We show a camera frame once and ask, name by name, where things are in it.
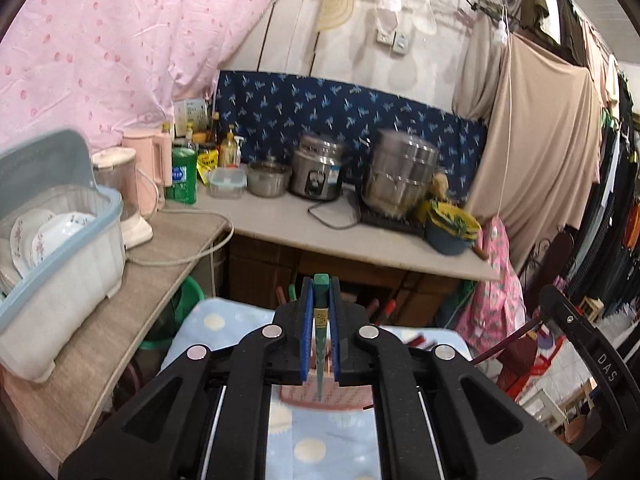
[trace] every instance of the beige countertop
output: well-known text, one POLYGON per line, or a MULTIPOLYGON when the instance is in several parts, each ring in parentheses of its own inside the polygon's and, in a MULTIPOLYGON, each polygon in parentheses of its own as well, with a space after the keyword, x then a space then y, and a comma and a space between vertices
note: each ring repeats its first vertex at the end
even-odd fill
MULTIPOLYGON (((167 208, 184 208, 167 201, 167 208)), ((140 260, 167 261, 204 250, 224 229, 223 219, 207 214, 157 213, 154 237, 134 248, 140 260)), ((197 262, 173 267, 127 263, 122 287, 101 302, 55 359, 44 384, 4 373, 4 389, 39 442, 62 462, 93 431, 140 342, 197 262)))
POLYGON ((477 281, 498 279, 492 267, 471 250, 444 256, 416 236, 365 224, 331 229, 307 212, 313 204, 288 192, 278 198, 260 198, 246 190, 240 199, 214 198, 202 185, 196 203, 198 208, 228 216, 236 233, 247 237, 383 267, 477 281))

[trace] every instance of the ceiling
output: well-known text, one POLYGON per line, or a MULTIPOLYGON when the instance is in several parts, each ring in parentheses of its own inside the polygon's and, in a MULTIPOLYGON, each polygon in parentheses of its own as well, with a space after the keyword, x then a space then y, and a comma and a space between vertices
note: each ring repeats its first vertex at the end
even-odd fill
POLYGON ((640 64, 640 36, 617 0, 573 0, 593 22, 618 61, 640 64))

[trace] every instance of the light blue tablecloth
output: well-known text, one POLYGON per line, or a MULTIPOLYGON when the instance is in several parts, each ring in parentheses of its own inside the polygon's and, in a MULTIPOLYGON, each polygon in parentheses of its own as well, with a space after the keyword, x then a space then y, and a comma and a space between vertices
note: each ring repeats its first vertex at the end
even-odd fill
MULTIPOLYGON (((162 369, 189 346, 212 350, 237 344, 273 319, 273 311, 214 298, 201 301, 184 321, 162 369)), ((422 334, 471 355, 455 332, 385 327, 402 341, 422 334)), ((280 401, 274 388, 267 444, 266 480, 379 480, 380 462, 373 410, 330 412, 296 408, 280 401)))

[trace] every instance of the navy blue fabric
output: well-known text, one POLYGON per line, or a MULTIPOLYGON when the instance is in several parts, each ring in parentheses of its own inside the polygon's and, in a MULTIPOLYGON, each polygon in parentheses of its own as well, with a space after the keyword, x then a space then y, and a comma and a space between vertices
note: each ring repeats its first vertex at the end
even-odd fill
POLYGON ((450 195, 464 199, 476 175, 486 127, 397 95, 313 77, 269 72, 221 72, 216 110, 223 127, 238 124, 245 137, 242 161, 267 154, 290 161, 305 132, 345 142, 350 154, 345 181, 362 179, 382 128, 420 135, 440 149, 450 195))

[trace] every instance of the electrical outlet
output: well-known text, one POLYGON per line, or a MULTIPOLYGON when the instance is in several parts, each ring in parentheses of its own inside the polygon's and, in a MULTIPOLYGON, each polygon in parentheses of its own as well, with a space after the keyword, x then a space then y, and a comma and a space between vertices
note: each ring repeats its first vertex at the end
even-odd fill
POLYGON ((396 32, 391 50, 400 56, 405 56, 409 52, 409 45, 409 35, 404 32, 396 32))
POLYGON ((394 37, 395 37, 394 32, 390 32, 389 34, 384 34, 383 32, 378 31, 378 35, 376 36, 376 41, 378 43, 382 43, 383 45, 393 45, 394 37))

